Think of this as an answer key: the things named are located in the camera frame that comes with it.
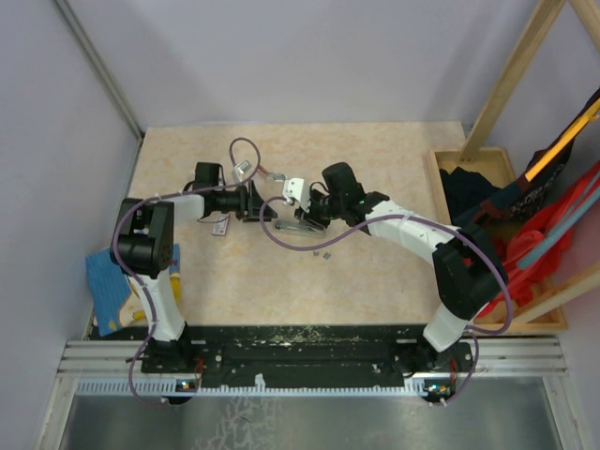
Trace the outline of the black grey large stapler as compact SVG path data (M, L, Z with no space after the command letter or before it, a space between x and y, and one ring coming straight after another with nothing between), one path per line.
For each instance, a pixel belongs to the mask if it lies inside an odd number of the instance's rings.
M305 223L296 221L278 219L273 223L273 226L274 230L278 233L310 236L315 238L323 238L326 235L325 230L314 228Z

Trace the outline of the pink white mini stapler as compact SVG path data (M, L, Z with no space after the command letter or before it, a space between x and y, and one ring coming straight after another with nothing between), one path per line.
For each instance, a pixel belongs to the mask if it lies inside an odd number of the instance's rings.
M279 172L268 171L267 169L264 168L263 165L258 166L258 171L263 177L270 179L274 182L282 183L287 179L285 174L279 173Z

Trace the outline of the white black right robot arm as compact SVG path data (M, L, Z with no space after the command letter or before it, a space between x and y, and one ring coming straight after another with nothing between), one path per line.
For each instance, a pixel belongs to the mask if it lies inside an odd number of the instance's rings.
M295 217L326 229L340 219L351 229L401 245L434 270L441 304L426 325L418 349L420 363L441 370L452 359L451 346L474 318L507 287L508 277L488 234L475 224L441 225L364 190L345 162L322 171L324 191L301 178L284 183L282 194L297 206Z

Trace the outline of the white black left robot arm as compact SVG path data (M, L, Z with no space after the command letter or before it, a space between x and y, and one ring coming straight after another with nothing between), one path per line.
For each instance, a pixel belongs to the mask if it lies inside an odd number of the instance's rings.
M182 341L186 322L175 302L169 269L174 252L174 229L185 221L213 213L234 214L244 222L256 221L263 204L244 161L233 169L233 183L222 182L219 163L199 162L194 178L174 194L149 199L125 198L120 205L110 255L138 291L148 321L151 343L167 343L161 359L177 372L193 365L195 350Z

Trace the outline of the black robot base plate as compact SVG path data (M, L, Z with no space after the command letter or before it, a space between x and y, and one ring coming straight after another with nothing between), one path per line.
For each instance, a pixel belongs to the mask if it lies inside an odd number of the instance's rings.
M144 373L189 373L206 388L403 387L417 374L453 378L473 366L466 342L436 352L417 324L189 326L183 343L150 343Z

